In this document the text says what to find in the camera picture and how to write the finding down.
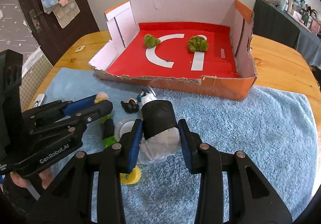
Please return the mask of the person's left hand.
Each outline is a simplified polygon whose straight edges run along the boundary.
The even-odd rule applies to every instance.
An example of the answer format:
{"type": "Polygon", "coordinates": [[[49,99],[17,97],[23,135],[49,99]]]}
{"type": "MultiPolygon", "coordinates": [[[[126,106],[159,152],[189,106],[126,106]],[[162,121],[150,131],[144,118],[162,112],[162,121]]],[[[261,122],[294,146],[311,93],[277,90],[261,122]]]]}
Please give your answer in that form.
{"type": "Polygon", "coordinates": [[[28,188],[33,180],[41,180],[42,188],[47,189],[48,186],[51,184],[52,180],[54,179],[51,168],[48,168],[48,169],[44,170],[43,172],[39,173],[39,177],[36,177],[35,179],[22,178],[15,171],[12,171],[10,173],[10,177],[11,177],[13,183],[21,188],[28,188]]]}

